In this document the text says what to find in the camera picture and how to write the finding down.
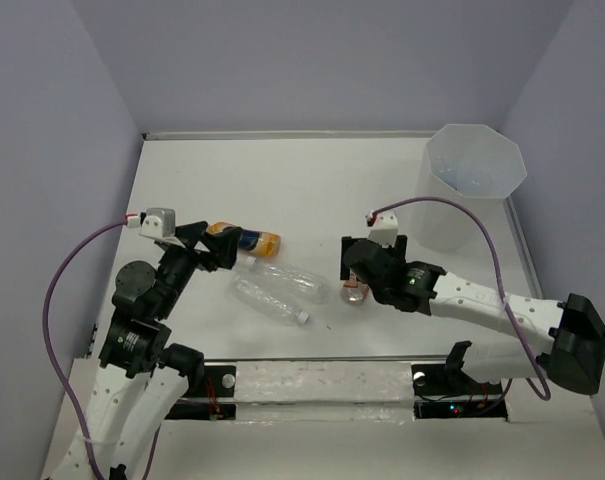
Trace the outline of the red cap small bottle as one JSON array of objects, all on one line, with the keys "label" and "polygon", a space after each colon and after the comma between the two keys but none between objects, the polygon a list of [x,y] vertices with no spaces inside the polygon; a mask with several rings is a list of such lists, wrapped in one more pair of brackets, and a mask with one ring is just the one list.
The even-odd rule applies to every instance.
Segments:
[{"label": "red cap small bottle", "polygon": [[343,281],[340,289],[341,299],[352,306],[362,305],[369,296],[369,286],[362,282],[357,275],[350,270],[348,277]]}]

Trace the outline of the clear bottle white cap upper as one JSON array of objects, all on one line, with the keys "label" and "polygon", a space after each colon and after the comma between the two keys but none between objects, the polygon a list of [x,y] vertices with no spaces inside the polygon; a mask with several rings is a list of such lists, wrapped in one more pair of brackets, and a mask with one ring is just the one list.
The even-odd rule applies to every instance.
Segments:
[{"label": "clear bottle white cap upper", "polygon": [[331,295],[331,285],[325,277],[287,263],[242,256],[233,270],[313,304],[325,304]]}]

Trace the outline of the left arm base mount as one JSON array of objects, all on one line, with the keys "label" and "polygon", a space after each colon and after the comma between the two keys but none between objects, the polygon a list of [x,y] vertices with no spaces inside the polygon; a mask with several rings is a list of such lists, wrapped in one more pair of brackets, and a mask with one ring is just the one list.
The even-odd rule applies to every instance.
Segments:
[{"label": "left arm base mount", "polygon": [[166,420],[231,421],[236,418],[234,400],[237,368],[230,363],[207,363],[203,379],[189,387],[166,415]]}]

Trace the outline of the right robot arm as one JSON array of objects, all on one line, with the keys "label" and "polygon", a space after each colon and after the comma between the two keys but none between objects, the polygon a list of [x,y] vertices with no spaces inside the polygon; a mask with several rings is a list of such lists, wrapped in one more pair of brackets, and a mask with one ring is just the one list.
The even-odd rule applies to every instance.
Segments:
[{"label": "right robot arm", "polygon": [[381,305],[466,321],[516,340],[513,346],[455,342],[442,368],[450,390],[464,392],[476,382],[542,373],[570,392],[588,396],[599,392],[605,324],[588,298],[574,293],[564,301],[502,296],[440,266],[409,262],[405,253],[404,236],[387,247],[366,238],[344,237],[340,276],[354,274]]}]

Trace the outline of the clear bottle white cap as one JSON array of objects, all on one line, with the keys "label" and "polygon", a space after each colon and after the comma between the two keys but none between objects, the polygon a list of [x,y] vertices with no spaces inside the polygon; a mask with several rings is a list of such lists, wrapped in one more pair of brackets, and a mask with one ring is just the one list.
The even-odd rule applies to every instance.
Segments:
[{"label": "clear bottle white cap", "polygon": [[331,295],[331,285],[325,277],[287,263],[242,256],[233,270],[313,304],[325,304]]},{"label": "clear bottle white cap", "polygon": [[246,276],[236,276],[232,280],[231,292],[253,310],[281,323],[305,326],[310,320],[309,312],[297,300]]}]

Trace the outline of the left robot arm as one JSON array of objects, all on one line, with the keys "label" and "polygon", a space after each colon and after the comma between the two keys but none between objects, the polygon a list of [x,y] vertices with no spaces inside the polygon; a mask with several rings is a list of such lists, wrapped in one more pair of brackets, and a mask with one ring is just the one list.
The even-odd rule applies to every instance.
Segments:
[{"label": "left robot arm", "polygon": [[[93,240],[115,229],[136,229],[163,254],[157,266],[126,264],[116,275],[113,314],[98,355],[89,402],[82,406],[54,352],[50,333],[53,293],[70,262]],[[154,448],[172,404],[203,383],[204,356],[171,344],[164,325],[194,272],[231,269],[241,230],[210,233],[205,221],[176,225],[172,212],[128,214],[80,241],[57,268],[47,288],[41,330],[48,360],[78,421],[54,479],[127,479],[145,448]]]}]

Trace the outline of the orange juice bottle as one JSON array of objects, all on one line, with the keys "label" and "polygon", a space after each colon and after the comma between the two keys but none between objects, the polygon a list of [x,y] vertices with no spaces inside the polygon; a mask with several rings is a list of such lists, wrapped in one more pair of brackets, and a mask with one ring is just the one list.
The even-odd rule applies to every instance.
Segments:
[{"label": "orange juice bottle", "polygon": [[240,227],[238,250],[255,257],[275,257],[278,255],[282,239],[279,235]]}]

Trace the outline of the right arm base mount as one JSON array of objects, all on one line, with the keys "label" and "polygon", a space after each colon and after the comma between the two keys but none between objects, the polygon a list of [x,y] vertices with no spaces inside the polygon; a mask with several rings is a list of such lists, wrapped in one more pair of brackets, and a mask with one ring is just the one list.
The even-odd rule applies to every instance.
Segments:
[{"label": "right arm base mount", "polygon": [[439,363],[411,365],[417,420],[508,419],[506,391],[501,383],[478,383],[462,371],[470,341],[457,342]]}]

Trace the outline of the white translucent bin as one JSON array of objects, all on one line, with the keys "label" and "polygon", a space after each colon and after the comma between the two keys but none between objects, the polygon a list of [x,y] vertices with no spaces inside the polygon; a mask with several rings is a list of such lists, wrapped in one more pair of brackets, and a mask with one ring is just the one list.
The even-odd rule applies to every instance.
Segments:
[{"label": "white translucent bin", "polygon": [[[486,125],[448,124],[424,148],[416,195],[452,201],[485,222],[526,176],[515,142]],[[479,232],[471,218],[448,204],[429,200],[411,211],[411,234],[434,251],[458,248]]]}]

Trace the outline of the clear bottle white cap lower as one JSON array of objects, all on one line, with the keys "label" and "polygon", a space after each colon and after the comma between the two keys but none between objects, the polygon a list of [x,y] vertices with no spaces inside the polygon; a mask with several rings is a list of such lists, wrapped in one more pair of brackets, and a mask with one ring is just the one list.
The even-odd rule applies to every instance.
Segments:
[{"label": "clear bottle white cap lower", "polygon": [[305,326],[310,320],[309,312],[297,300],[246,276],[236,276],[232,280],[231,292],[253,310],[281,323]]}]

